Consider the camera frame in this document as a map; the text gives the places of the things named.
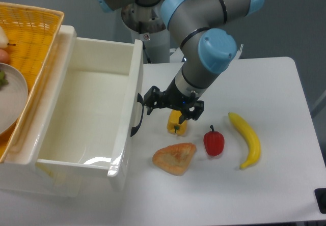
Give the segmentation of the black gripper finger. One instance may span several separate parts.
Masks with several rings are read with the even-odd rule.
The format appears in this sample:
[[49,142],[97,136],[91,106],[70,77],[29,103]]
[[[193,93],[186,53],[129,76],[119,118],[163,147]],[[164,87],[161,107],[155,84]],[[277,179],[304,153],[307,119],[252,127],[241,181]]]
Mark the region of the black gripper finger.
[[197,120],[204,111],[204,101],[196,101],[190,108],[182,108],[180,110],[181,116],[179,117],[178,124],[182,124],[187,120]]
[[144,105],[147,108],[147,115],[150,115],[154,109],[166,108],[166,93],[160,91],[156,86],[152,86],[144,95]]

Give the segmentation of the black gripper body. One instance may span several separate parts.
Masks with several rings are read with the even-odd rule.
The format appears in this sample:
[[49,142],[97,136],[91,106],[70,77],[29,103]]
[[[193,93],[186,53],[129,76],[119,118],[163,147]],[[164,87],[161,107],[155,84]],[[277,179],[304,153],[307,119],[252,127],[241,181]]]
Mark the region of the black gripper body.
[[198,101],[199,96],[195,90],[191,90],[187,94],[183,94],[177,87],[175,80],[169,84],[165,90],[167,108],[181,110],[182,108],[190,108]]

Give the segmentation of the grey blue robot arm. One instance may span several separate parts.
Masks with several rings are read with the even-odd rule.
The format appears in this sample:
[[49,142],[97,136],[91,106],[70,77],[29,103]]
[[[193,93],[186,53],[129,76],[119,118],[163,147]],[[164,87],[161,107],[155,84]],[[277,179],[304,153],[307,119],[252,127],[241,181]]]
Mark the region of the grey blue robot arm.
[[197,120],[204,110],[201,95],[235,58],[237,45],[221,26],[246,17],[263,7],[265,0],[98,0],[102,10],[114,11],[129,5],[139,33],[145,32],[142,9],[158,13],[178,43],[186,60],[165,91],[151,87],[143,99],[143,110],[156,108],[181,112],[179,122]]

